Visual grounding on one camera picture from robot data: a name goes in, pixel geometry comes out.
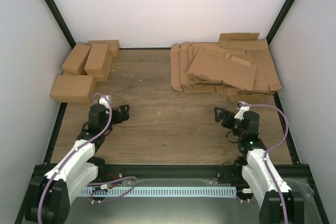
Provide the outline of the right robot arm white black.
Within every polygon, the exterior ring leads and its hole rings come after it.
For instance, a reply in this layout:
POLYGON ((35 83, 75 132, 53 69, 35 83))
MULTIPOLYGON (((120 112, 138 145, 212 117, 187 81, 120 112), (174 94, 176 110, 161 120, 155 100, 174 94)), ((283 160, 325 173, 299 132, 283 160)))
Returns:
POLYGON ((247 182, 259 207, 260 223, 304 223, 304 199, 282 179, 269 158, 269 150, 259 138, 258 113, 239 102, 237 113, 215 108, 215 121, 236 136, 241 156, 236 158, 233 177, 247 182))

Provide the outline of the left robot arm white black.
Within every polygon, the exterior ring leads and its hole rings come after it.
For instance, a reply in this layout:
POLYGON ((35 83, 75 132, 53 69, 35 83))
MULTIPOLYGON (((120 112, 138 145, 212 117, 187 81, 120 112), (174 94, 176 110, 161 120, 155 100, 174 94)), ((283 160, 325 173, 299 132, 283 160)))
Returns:
POLYGON ((108 102, 90 107, 88 121, 67 155, 44 175, 34 175, 28 185, 25 219, 35 223, 64 223, 70 206, 91 182, 107 178, 105 161, 95 153, 115 124, 129 119, 129 105, 110 109, 108 102))

